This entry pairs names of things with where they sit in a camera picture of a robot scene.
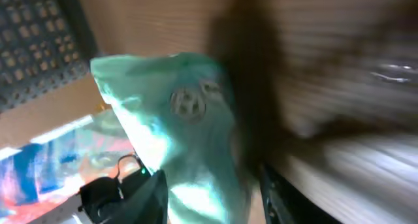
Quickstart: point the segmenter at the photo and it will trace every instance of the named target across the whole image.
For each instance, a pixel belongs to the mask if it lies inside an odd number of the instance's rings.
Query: logo on bag
[[[171,110],[187,121],[200,120],[206,111],[202,95],[193,89],[177,89],[171,95]]]
[[[201,91],[203,92],[205,99],[213,101],[223,100],[221,87],[218,83],[209,80],[201,80],[199,84],[201,86]]]

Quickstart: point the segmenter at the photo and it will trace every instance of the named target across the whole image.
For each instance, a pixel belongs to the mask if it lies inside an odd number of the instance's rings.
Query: wooden panel
[[[20,147],[32,138],[94,114],[102,102],[91,75],[0,115],[0,148]]]
[[[249,161],[274,155],[270,162],[278,171],[344,223],[416,221],[410,213],[416,210],[415,178],[396,177],[415,175],[416,144],[399,146],[395,136],[384,144],[363,142],[375,146],[362,150],[314,137],[321,131],[340,139],[364,135],[364,124],[417,128],[417,87],[370,74],[382,65],[417,66],[417,26],[410,22],[416,0],[82,2],[106,52],[204,52],[224,64],[243,128],[257,141]],[[345,128],[335,121],[340,116],[360,126]],[[308,139],[290,143],[287,130]],[[382,145],[390,155],[381,154]],[[382,165],[379,158],[390,162]]]

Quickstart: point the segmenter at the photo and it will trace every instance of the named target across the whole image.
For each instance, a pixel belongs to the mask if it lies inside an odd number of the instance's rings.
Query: black mesh grid
[[[0,0],[0,112],[87,71],[56,0]]]

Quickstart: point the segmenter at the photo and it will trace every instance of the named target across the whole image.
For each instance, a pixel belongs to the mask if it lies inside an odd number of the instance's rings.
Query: plastic bag
[[[248,192],[231,156],[234,115],[222,71],[211,59],[110,56],[91,71],[136,153],[163,169],[171,223],[246,223]]]

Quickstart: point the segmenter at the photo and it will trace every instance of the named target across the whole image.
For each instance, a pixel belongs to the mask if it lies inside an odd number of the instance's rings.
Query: wood grain surface
[[[81,2],[109,54],[217,59],[250,167],[268,158],[343,223],[418,222],[417,0]]]

